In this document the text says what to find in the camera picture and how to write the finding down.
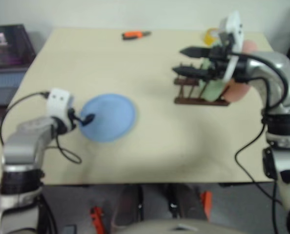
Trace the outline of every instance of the beige tabletop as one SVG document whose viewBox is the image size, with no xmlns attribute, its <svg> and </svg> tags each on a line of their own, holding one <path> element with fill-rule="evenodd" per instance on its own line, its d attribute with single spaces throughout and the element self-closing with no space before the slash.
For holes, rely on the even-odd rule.
<svg viewBox="0 0 290 234">
<path fill-rule="evenodd" d="M 134 41 L 122 41 L 122 30 L 59 28 L 26 73 L 14 100 L 29 93 L 60 87 L 74 94 L 74 106 L 94 96 L 121 94 L 137 109 L 133 129 L 112 143 L 95 143 L 75 131 L 61 144 L 83 158 L 67 161 L 57 150 L 45 153 L 47 184 L 137 182 L 244 182 L 234 153 L 261 128 L 259 95 L 251 89 L 229 107 L 175 105 L 178 87 L 171 68 L 180 62 L 199 64 L 178 51 L 203 46 L 201 32 L 153 31 Z M 271 47 L 262 33 L 247 33 L 260 50 Z M 17 124 L 45 114 L 45 100 L 20 104 L 4 125 L 7 138 Z M 240 155 L 258 181 L 268 180 L 262 167 L 262 137 Z"/>
</svg>

